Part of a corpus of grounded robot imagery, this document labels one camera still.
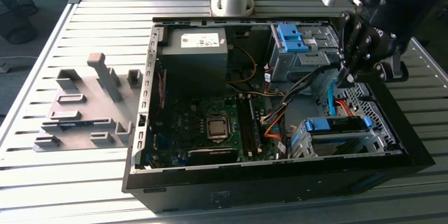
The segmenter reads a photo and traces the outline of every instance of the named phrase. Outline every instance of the aluminum extrusion table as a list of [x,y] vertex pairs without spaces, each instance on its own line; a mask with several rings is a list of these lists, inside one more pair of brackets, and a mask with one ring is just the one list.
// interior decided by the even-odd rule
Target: aluminum extrusion table
[[[260,16],[328,16],[340,11],[317,0],[256,0]],[[105,63],[117,74],[142,68],[154,16],[208,16],[208,2],[70,0],[66,5],[0,128],[0,222],[448,222],[448,78],[414,40],[402,57],[409,80],[388,86],[436,165],[360,195],[156,216],[121,193],[125,148],[34,153],[58,70],[84,68],[92,51],[108,56]]]

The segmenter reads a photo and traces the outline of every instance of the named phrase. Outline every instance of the white label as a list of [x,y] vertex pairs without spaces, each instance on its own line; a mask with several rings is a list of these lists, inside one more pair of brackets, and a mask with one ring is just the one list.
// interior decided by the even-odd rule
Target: white label
[[182,34],[180,47],[218,47],[217,34]]
[[278,148],[278,150],[282,152],[282,153],[285,153],[286,152],[286,147],[285,147],[285,145],[278,141],[278,144],[277,144],[277,148]]
[[317,44],[314,39],[304,39],[305,44]]
[[270,82],[270,74],[269,73],[264,73],[264,81]]

